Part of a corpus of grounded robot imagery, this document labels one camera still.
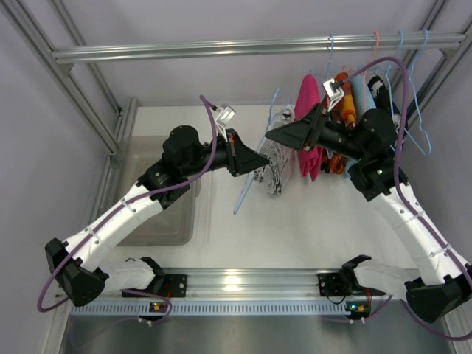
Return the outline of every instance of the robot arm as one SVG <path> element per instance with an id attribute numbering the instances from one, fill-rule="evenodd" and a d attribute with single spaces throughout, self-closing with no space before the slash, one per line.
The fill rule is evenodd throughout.
<path id="1" fill-rule="evenodd" d="M 225 135 L 218 136 L 209 170 L 225 167 L 233 176 L 239 176 L 268 164 L 266 158 L 241 142 L 235 130 L 227 129 L 222 133 Z M 140 176 L 129 192 L 95 222 L 63 242 L 53 239 L 47 243 L 46 257 L 49 270 L 53 272 L 91 234 L 55 278 L 75 306 L 88 304 L 102 292 L 137 288 L 156 294 L 160 289 L 164 273 L 149 257 L 120 264 L 102 261 L 136 227 L 166 210 L 188 191 L 190 187 L 185 186 L 155 195 L 151 193 L 181 184 L 188 176 L 202 171 L 209 161 L 211 145 L 202 145 L 197 130 L 182 125 L 172 130 L 163 149 L 161 160 Z M 149 196 L 137 198 L 146 193 Z"/>
<path id="2" fill-rule="evenodd" d="M 411 272 L 361 255 L 329 277 L 323 276 L 321 294 L 348 296 L 366 288 L 377 289 L 407 301 L 421 319 L 430 323 L 470 298 L 471 288 L 461 269 L 418 219 L 426 219 L 437 231 L 401 170 L 401 191 L 419 214 L 412 214 L 397 193 L 390 148 L 397 135 L 390 114 L 381 109 L 369 110 L 350 130 L 330 121 L 327 109 L 317 104 L 301 120 L 269 131 L 265 137 L 294 150 L 310 151 L 320 145 L 358 161 L 348 171 L 351 182 L 384 216 L 417 265 L 417 270 Z M 438 231 L 437 234 L 447 244 Z M 450 246 L 447 249 L 472 274 L 467 261 Z"/>

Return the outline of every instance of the pink garment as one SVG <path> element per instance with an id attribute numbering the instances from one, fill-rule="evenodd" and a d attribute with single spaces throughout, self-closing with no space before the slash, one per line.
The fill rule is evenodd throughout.
<path id="1" fill-rule="evenodd" d="M 320 103 L 318 84 L 313 75 L 308 74 L 303 78 L 298 98 L 295 105 L 295 120 L 303 118 L 315 106 L 315 103 Z M 302 150 L 298 152 L 298 161 L 300 163 L 300 170 L 302 176 L 305 177 L 310 173 L 311 181 L 315 181 L 318 177 L 322 166 L 323 148 L 316 146 L 312 151 L 307 153 Z"/>

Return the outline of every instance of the perforated metal strip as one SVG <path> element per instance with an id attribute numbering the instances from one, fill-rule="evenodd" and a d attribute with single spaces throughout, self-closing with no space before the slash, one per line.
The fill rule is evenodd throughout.
<path id="1" fill-rule="evenodd" d="M 96 301 L 73 308 L 75 316 L 152 316 L 153 302 Z M 175 301 L 171 316 L 347 315 L 346 305 L 329 301 Z"/>

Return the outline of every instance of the plastic bin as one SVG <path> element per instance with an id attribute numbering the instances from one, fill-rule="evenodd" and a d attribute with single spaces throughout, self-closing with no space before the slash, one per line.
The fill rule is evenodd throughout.
<path id="1" fill-rule="evenodd" d="M 125 151 L 120 168 L 115 171 L 107 198 L 106 208 L 113 206 L 146 169 L 160 160 L 162 143 L 167 136 L 132 136 L 120 144 Z M 180 246 L 193 235 L 195 199 L 200 181 L 190 186 L 183 196 L 165 211 L 146 220 L 129 234 L 120 246 Z"/>

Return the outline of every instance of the gray floor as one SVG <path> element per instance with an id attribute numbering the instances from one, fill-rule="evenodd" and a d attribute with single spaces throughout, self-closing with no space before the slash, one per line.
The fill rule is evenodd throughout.
<path id="1" fill-rule="evenodd" d="M 123 322 L 90 341 L 115 320 L 71 316 L 67 330 L 72 336 L 65 336 L 60 354 L 454 353 L 448 342 L 415 324 L 399 303 L 365 325 L 315 316 L 177 316 L 152 328 Z M 441 323 L 435 327 L 445 330 Z"/>

